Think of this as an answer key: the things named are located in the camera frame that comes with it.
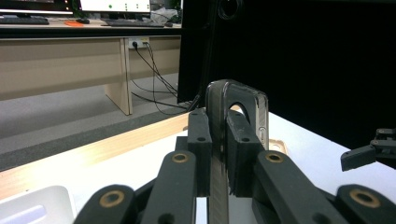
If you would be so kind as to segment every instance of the floor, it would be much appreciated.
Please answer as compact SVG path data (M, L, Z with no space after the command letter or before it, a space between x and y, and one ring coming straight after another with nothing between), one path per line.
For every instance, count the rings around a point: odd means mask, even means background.
M177 78L177 74L163 76L168 86L174 89L177 89ZM1 101L0 155L179 106L176 96L169 93L158 78L154 82L152 77L135 79L129 85L132 92L140 96L132 94L133 114L129 116L105 95L103 86ZM154 96L153 87L159 91Z

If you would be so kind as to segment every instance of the wall socket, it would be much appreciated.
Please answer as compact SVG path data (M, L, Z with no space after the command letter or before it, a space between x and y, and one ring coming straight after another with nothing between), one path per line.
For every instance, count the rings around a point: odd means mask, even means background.
M147 46L143 43L149 43L149 38L147 36L130 37L128 42L129 49L134 49L134 45L133 45L134 42L137 43L137 47L139 49L146 48Z

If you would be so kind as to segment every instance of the desk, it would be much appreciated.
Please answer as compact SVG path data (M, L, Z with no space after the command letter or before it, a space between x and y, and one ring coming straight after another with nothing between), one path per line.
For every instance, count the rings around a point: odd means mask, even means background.
M0 199L29 189L63 185L70 189L79 211L104 186L123 184L138 189L156 177L163 156L175 149L177 136L187 134L187 125L188 114L183 114L4 171L0 173ZM318 188L335 194L341 185L360 184L396 203L394 169L375 162L342 172L340 156L347 148L272 113L269 131L271 139L285 142L290 157ZM251 213L249 200L239 204L245 205L239 211ZM233 223L253 222L234 214L238 217L231 218Z
M132 114L128 81L152 72L132 54L128 37L149 36L160 73L172 74L178 72L180 29L103 24L0 25L0 100L105 85L106 95Z

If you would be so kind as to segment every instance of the black monitor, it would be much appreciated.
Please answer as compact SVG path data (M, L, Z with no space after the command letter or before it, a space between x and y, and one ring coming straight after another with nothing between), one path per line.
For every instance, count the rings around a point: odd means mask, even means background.
M72 0L1 0L0 15L73 15Z
M88 13L101 13L110 19L135 19L136 15L149 15L149 0L77 0L78 11Z

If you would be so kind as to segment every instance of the orange object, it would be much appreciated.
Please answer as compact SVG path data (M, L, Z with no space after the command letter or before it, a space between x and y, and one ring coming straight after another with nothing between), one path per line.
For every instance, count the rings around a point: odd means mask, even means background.
M81 24L81 23L76 22L76 21L65 21L64 24L66 24L68 26L84 26L84 24Z

